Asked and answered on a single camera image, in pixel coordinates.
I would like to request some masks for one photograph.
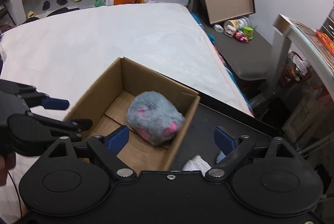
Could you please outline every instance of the open cardboard box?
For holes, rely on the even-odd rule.
[[[168,170],[194,116],[200,97],[183,86],[128,58],[118,58],[86,91],[66,119],[90,118],[93,127],[83,137],[107,136],[121,125],[131,130],[126,113],[133,99],[145,91],[164,95],[185,117],[182,128],[169,146],[153,147],[130,131],[129,142],[118,154],[139,174],[142,170]]]

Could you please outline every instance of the metal pivot bolt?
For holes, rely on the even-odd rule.
[[[176,176],[173,175],[173,174],[168,174],[166,178],[169,179],[169,180],[175,180]]]
[[[225,171],[222,169],[211,169],[209,170],[209,175],[215,178],[220,178],[225,175]]]
[[[117,172],[118,176],[121,177],[130,177],[133,174],[133,170],[131,169],[119,169]]]

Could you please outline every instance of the white sheet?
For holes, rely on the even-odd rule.
[[[71,107],[117,57],[126,56],[250,114],[207,35],[179,4],[77,10],[9,30],[1,44],[7,54],[2,79],[34,85]],[[59,120],[68,112],[33,111]],[[23,166],[35,160],[20,157],[17,182]],[[12,188],[0,187],[0,215],[6,213],[8,222],[18,216]]]

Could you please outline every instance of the basket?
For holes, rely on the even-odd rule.
[[[297,55],[299,57],[299,59],[301,61],[303,61],[303,59],[300,57],[299,54],[297,54],[296,52],[292,51],[291,53],[293,53],[293,55]],[[297,81],[294,77],[294,75],[291,73],[291,71],[289,70],[289,66],[285,65],[283,67],[282,70],[282,74],[280,79],[278,80],[278,85],[280,86],[280,88],[290,88],[292,87],[294,84],[300,84],[303,83],[304,81],[310,79],[312,76],[312,73],[310,71],[309,68],[307,68],[307,73],[306,75],[300,79],[299,81]]]

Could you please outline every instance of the gray plush toy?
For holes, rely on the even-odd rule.
[[[172,139],[184,117],[163,95],[155,91],[139,94],[126,114],[130,126],[153,146]]]

